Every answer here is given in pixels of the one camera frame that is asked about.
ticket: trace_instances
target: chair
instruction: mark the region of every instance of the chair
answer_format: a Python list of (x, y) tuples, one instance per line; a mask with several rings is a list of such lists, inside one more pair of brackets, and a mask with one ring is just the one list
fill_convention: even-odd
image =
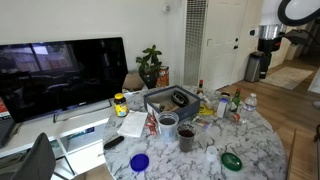
[(0, 174), (1, 180), (50, 180), (52, 174), (66, 180), (65, 177), (54, 172), (56, 159), (51, 144), (45, 133), (41, 133), (21, 167), (16, 172)]

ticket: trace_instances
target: white paper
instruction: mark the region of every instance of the white paper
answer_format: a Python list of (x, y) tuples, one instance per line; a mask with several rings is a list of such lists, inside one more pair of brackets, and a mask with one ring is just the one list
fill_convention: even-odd
[(117, 131), (121, 136), (137, 137), (141, 136), (143, 126), (146, 122), (148, 113), (130, 111)]

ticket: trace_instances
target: plant pot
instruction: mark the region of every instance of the plant pot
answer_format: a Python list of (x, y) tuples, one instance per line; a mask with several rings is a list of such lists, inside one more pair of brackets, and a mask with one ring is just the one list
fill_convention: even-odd
[(148, 89), (156, 87), (157, 77), (155, 74), (140, 74), (141, 79), (147, 85)]

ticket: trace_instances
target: black television screen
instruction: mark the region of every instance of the black television screen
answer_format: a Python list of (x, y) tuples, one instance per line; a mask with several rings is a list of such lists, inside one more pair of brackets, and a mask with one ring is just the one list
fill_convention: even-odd
[(122, 38), (0, 46), (0, 95), (15, 122), (112, 98), (127, 73)]

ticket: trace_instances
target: round table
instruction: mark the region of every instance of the round table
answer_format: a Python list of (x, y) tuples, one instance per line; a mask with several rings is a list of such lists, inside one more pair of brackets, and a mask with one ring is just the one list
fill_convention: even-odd
[[(195, 93), (196, 87), (183, 86)], [(134, 111), (146, 111), (143, 95), (156, 91), (147, 90), (139, 94), (127, 95), (128, 106)], [(217, 99), (215, 92), (205, 91), (209, 99)], [(271, 125), (257, 112), (246, 123), (233, 123), (227, 119), (214, 120), (212, 127), (195, 138), (192, 151), (183, 153), (178, 140), (163, 142), (160, 135), (150, 135), (144, 127), (140, 138), (125, 137), (115, 148), (105, 150), (106, 165), (115, 179), (285, 179), (287, 164), (282, 143)], [(123, 118), (113, 114), (106, 124), (104, 143), (117, 137)], [(206, 159), (206, 147), (218, 149), (218, 161)], [(130, 165), (133, 149), (143, 149), (150, 163), (144, 172), (134, 172)], [(228, 170), (220, 162), (220, 156), (230, 152), (242, 161), (238, 172)]]

